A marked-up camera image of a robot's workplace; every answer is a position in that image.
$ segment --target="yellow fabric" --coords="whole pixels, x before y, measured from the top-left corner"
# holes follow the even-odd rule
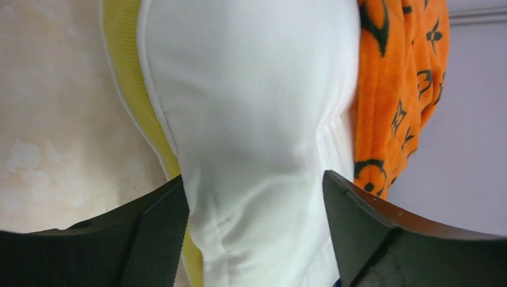
[[[140,2],[141,0],[103,0],[103,29],[122,94],[141,129],[161,154],[170,176],[174,178],[181,173],[179,164],[155,116],[139,64],[136,29]],[[202,255],[192,242],[188,227],[182,253],[192,286],[202,287]]]

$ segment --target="white fabric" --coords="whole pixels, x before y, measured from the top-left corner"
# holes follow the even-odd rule
[[[357,2],[144,0],[138,23],[205,287],[332,286],[322,176],[353,176]]]

